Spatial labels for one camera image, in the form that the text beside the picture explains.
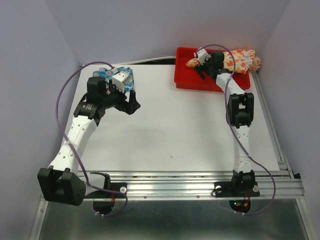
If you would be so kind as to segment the blue floral skirt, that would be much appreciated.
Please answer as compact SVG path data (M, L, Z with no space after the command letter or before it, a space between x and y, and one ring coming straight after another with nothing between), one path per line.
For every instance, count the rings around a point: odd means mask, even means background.
M92 76L105 78L106 89L110 88L110 81L122 93L128 93L135 89L133 70L130 67L122 66L115 69L101 67L94 71Z

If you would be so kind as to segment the orange floral skirt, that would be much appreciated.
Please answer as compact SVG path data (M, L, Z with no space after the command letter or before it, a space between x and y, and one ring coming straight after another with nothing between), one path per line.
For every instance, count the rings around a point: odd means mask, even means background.
M213 56L209 57L208 51L207 54L204 54L204 57L200 57L199 53L194 53L194 58L190 59L185 63L188 68L195 68L201 65L201 60L212 59ZM261 60L256 55L256 51L254 49L237 49L231 50L231 54L228 51L213 51L215 53L215 57L218 54L222 54L222 69L226 69L228 71L234 71L234 61L235 60L235 73L246 74L247 71L257 71L261 67Z

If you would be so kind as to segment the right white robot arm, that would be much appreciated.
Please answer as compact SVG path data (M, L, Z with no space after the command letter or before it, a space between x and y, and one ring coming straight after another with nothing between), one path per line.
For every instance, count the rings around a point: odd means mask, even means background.
M233 134L234 164L232 178L214 184L212 195L218 198L245 197L256 184L255 173L248 154L249 131L254 118L254 95L245 92L233 79L233 72L224 67L222 51L194 53L198 60L197 74L209 76L224 92L226 121Z

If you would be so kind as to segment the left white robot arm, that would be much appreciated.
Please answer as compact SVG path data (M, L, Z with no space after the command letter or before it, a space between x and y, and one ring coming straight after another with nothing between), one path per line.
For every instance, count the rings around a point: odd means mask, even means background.
M54 160L47 168L41 168L37 179L48 202L79 206L90 186L88 177L81 180L78 169L84 168L81 158L87 143L97 129L107 109L115 108L132 115L140 108L130 74L121 71L106 80L104 77L90 77L86 93L76 106L70 129L64 133L64 141Z

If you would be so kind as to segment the red plastic tray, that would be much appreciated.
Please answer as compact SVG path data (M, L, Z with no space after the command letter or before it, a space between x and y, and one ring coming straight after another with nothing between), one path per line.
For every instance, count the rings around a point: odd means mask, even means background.
M214 80L205 73L202 79L194 68L186 66L186 63L194 57L196 48L178 47L176 50L174 82L178 89L200 90L209 92L222 92Z

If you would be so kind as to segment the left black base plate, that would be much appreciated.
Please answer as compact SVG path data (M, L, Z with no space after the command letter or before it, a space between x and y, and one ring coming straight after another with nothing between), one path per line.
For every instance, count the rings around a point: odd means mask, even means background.
M85 197L87 199L124 199L125 196L123 194L127 193L127 186L128 184L126 182L111 182L110 191L120 192L120 194L94 189L93 192L87 194Z

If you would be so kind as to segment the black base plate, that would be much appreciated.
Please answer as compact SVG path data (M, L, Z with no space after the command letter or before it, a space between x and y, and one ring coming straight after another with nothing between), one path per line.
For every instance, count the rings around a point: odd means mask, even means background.
M217 198L241 198L241 197L259 197L260 191L258 183L255 181L253 185L235 186L231 181L217 181L211 192L213 197Z
M127 193L127 186L128 184L126 182L111 182L110 191L120 192L120 194L94 189L93 192L87 194L85 197L87 199L124 199L125 196L123 194Z

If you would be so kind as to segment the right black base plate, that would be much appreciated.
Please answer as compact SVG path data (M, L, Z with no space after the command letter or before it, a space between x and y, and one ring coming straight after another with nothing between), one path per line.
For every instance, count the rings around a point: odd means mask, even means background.
M211 192L213 197L217 198L241 198L241 197L259 197L260 191L258 183L255 181L253 185L235 186L231 181L217 181Z

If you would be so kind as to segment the aluminium rail frame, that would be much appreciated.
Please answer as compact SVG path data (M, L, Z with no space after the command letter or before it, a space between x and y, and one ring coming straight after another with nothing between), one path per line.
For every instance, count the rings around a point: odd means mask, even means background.
M270 120L258 76L250 73L255 117L250 130L260 197L251 211L231 211L212 196L233 169L233 140L220 93L177 89L174 67L133 67L141 109L107 111L90 138L83 163L94 185L103 174L127 184L127 206L102 218L93 198L80 206L40 201L33 240L315 240L301 179L294 178Z

